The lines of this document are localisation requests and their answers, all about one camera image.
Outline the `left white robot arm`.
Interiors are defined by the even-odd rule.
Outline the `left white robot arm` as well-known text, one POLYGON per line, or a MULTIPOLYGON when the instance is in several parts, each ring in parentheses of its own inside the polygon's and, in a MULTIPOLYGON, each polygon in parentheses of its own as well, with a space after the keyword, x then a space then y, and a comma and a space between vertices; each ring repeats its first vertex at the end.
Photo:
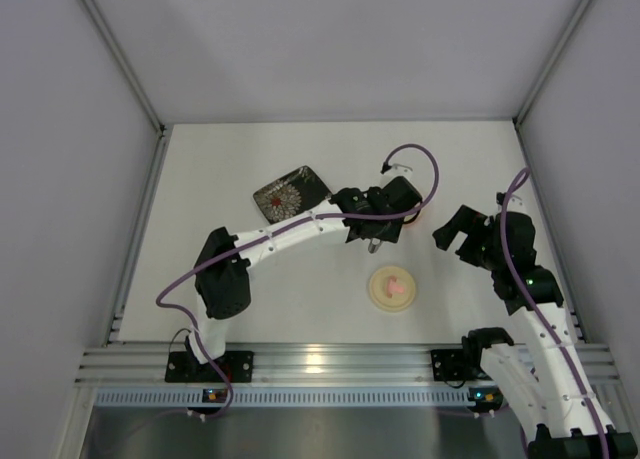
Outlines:
POLYGON ((196 260, 199 303, 188 339, 192 354, 201 364, 225 354, 229 324, 251 304, 251 280, 259 267, 318 246, 354 240, 396 243, 405 218, 418 214, 429 199, 400 175, 366 191, 343 188, 312 209, 263 229, 212 231, 196 260))

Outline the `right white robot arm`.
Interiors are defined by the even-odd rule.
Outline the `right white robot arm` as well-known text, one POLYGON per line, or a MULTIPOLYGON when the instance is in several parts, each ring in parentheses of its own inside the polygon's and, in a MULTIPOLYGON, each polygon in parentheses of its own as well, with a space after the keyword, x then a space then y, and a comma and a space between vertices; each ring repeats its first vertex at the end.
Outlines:
POLYGON ((481 328, 462 339, 466 368, 496 384, 520 422, 528 457, 637 457, 633 435, 616 429, 589 384, 556 278, 536 262, 532 219, 507 211, 486 216, 461 206, 433 237, 446 250, 460 233, 466 238, 457 256, 489 271, 533 362, 524 365, 505 329, 481 328))

